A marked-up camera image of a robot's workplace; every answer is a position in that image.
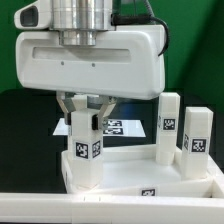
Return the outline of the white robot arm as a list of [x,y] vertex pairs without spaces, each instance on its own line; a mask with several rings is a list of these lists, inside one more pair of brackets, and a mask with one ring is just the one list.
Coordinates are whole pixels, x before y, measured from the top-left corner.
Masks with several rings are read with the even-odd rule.
[[14,15],[22,86],[103,96],[92,128],[117,98],[150,100],[165,87],[168,32],[149,14],[122,16],[113,0],[36,0]]

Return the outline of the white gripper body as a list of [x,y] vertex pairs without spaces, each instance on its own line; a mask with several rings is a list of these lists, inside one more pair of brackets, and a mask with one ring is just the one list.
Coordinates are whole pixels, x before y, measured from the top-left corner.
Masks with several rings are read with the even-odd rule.
[[113,0],[36,0],[14,15],[24,87],[148,100],[165,87],[166,24]]

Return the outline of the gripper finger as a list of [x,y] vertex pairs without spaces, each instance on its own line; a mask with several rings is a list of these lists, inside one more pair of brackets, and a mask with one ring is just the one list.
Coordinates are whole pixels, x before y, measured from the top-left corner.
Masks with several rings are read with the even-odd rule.
[[56,92],[56,99],[61,110],[64,113],[64,119],[66,125],[71,124],[71,113],[75,110],[75,106],[72,100],[73,97],[74,94],[71,92],[63,92],[63,91]]
[[106,130],[108,117],[117,103],[117,98],[112,96],[98,96],[93,98],[93,103],[100,105],[100,110],[92,116],[93,130]]

